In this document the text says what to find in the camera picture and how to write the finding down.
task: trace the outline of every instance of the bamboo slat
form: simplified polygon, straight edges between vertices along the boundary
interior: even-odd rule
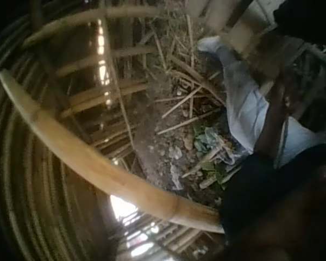
[[[86,181],[160,219],[221,233],[216,210],[151,186],[143,179],[112,165],[111,161],[42,110],[8,71],[0,72],[0,80],[32,131],[57,157]]]
[[[148,54],[154,53],[156,48],[152,46],[136,46],[136,47],[128,47],[123,49],[112,50],[112,55],[114,58],[122,58],[134,55]],[[97,65],[98,62],[104,60],[104,55],[91,55],[86,58],[80,59],[78,61],[74,61],[70,64],[64,65],[60,69],[57,70],[56,76],[63,77],[70,73],[79,71],[81,69],[90,67],[92,65]]]
[[[121,6],[92,9],[74,15],[69,15],[61,19],[52,21],[41,28],[38,32],[32,34],[23,42],[22,48],[27,48],[37,42],[46,39],[65,29],[97,21],[106,16],[107,18],[119,17],[155,17],[159,14],[159,9],[154,7],[141,6]]]
[[[125,95],[129,95],[129,94],[133,94],[135,92],[144,91],[146,89],[147,89],[147,84],[139,84],[139,85],[136,85],[136,86],[132,86],[130,88],[123,89],[121,91],[121,94],[122,94],[122,96],[125,96]],[[118,94],[116,92],[114,92],[112,94],[112,96],[111,96],[111,99],[115,100],[117,98],[118,98]],[[82,102],[80,104],[74,105],[73,107],[62,111],[62,113],[60,114],[60,117],[61,118],[69,117],[69,116],[71,116],[73,114],[76,114],[76,113],[79,113],[81,111],[84,111],[84,110],[93,108],[95,106],[98,106],[100,104],[103,104],[103,103],[105,103],[106,100],[107,100],[107,98],[104,97],[104,95],[100,95],[98,97],[95,97],[93,99],[87,100],[87,101]]]
[[[133,85],[138,85],[140,83],[146,82],[145,79],[121,79],[119,81],[121,89],[128,88]],[[114,86],[110,83],[107,86],[102,87],[96,87],[96,88],[90,88],[88,90],[79,92],[78,94],[75,94],[69,98],[70,105],[76,105],[81,102],[85,102],[89,99],[95,98],[99,95],[104,95],[104,92],[111,91],[114,89]]]

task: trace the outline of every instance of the sunlight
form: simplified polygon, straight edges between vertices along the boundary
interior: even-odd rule
[[[134,249],[130,254],[132,257],[139,256],[141,254],[144,254],[147,250],[149,250],[153,246],[153,243],[147,243],[144,245],[141,245]]]
[[[137,211],[136,206],[127,201],[124,201],[119,197],[111,195],[110,201],[117,220],[119,220],[120,218],[124,218]]]

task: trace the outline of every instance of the white pants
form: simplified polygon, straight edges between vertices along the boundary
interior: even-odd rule
[[[257,83],[247,73],[243,62],[234,60],[223,68],[223,73],[230,132],[245,149],[252,153],[263,129],[269,104],[260,93]],[[290,117],[280,166],[288,163],[303,150],[324,142],[323,138]]]

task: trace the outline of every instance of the person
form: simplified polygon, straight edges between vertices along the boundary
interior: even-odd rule
[[[245,63],[235,58],[219,36],[201,39],[198,50],[221,62],[229,129],[251,153],[222,198],[221,223],[232,244],[316,173],[326,173],[326,141],[289,116],[293,103],[287,99],[291,83],[285,76],[279,77],[275,95],[267,102]],[[286,136],[282,135],[285,122]]]

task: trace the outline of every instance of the bamboo wall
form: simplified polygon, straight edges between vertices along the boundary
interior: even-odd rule
[[[103,110],[104,90],[99,91],[98,86],[90,88],[92,85],[87,82],[90,79],[81,75],[91,77],[102,58],[89,48],[90,39],[96,41],[89,33],[90,23],[104,15],[110,18],[123,14],[155,16],[157,12],[141,7],[132,8],[131,12],[90,7],[82,1],[54,0],[43,7],[38,0],[30,1],[31,15],[22,16],[0,35],[0,71],[8,70],[24,93],[41,106],[39,111],[58,119],[70,133],[102,155],[110,159],[126,158],[122,161],[123,167],[143,177],[130,145],[126,121],[120,119],[123,114],[120,106],[115,104],[106,115],[100,116],[108,128],[106,132],[97,131],[95,126],[99,125],[99,114]],[[149,46],[126,45],[127,48],[113,50],[112,58],[125,58],[128,62],[134,55],[155,51]],[[145,91],[147,81],[130,79],[128,68],[126,70],[125,78],[108,88],[119,88],[122,96],[129,100],[132,94]],[[178,260],[193,257],[191,253],[205,244],[213,247],[219,244],[220,239],[213,242],[212,236],[200,230],[221,231],[213,209],[157,192],[155,188],[148,189],[152,198],[155,195],[157,200],[165,201],[165,197],[169,197],[171,200],[165,202],[174,208],[169,204],[164,208],[150,198],[135,200],[149,213],[179,225],[148,214],[140,214],[142,217],[128,227],[118,224],[109,196],[104,193],[106,189],[97,189],[56,157],[30,130],[31,126],[22,120],[21,111],[15,106],[0,82],[0,236],[15,257],[22,260],[163,260],[172,257]],[[38,121],[38,117],[38,113],[32,114],[31,120]],[[135,134],[136,124],[131,124],[129,129]],[[153,247],[133,258],[130,253],[137,245],[127,246],[128,235],[146,233],[152,222],[160,228],[158,234],[149,235],[147,239],[154,243]]]
[[[81,1],[52,1],[42,11],[52,20],[84,8]],[[20,47],[31,33],[29,15],[1,33],[0,70],[9,69],[27,93],[53,111],[57,105],[35,50]],[[59,40],[51,44],[61,53],[70,43]],[[115,224],[109,196],[44,146],[0,84],[0,236],[15,259],[112,260],[117,241],[109,237]]]

